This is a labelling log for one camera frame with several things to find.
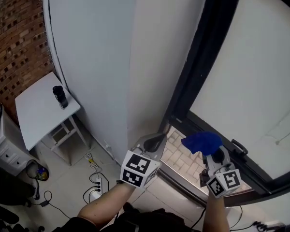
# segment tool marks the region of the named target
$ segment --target black clothing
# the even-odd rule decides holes
[[[97,232],[97,228],[89,221],[80,218],[71,218],[62,228],[56,228],[53,232],[82,231]],[[184,220],[173,213],[159,209],[153,212],[139,213],[137,209],[124,212],[114,224],[104,228],[102,232],[190,232],[194,231],[185,226]]]

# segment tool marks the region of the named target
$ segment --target blue cloth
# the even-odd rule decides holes
[[[183,138],[183,146],[192,152],[192,154],[201,151],[203,155],[211,155],[222,146],[221,138],[209,131],[202,131]]]

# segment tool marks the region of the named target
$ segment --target white table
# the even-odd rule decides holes
[[[28,87],[15,99],[19,126],[27,150],[31,150],[59,125],[63,127],[67,134],[58,142],[53,140],[53,146],[50,148],[52,151],[75,132],[78,133],[86,147],[90,148],[72,117],[81,108],[80,105],[63,87],[69,104],[66,108],[61,109],[53,94],[54,86],[62,86],[62,84],[51,72]],[[63,123],[67,119],[73,125],[72,130],[68,130]]]

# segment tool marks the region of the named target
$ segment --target forearm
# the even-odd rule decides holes
[[[135,187],[127,183],[116,185],[100,198],[83,207],[78,216],[89,220],[101,229],[120,211],[134,190]]]
[[[209,192],[203,232],[228,232],[230,230],[223,198],[216,199]]]

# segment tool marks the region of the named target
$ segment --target window frame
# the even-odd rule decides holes
[[[159,131],[168,125],[186,136],[199,131],[218,134],[228,150],[232,162],[240,170],[242,180],[252,187],[250,190],[232,194],[225,198],[226,206],[257,203],[290,192],[290,171],[272,179],[260,166],[231,141],[190,111],[199,94],[220,48],[228,33],[239,0],[206,0],[203,13],[191,44],[186,63],[175,91],[164,115]],[[282,0],[290,7],[290,0]],[[177,187],[179,181],[172,178]]]

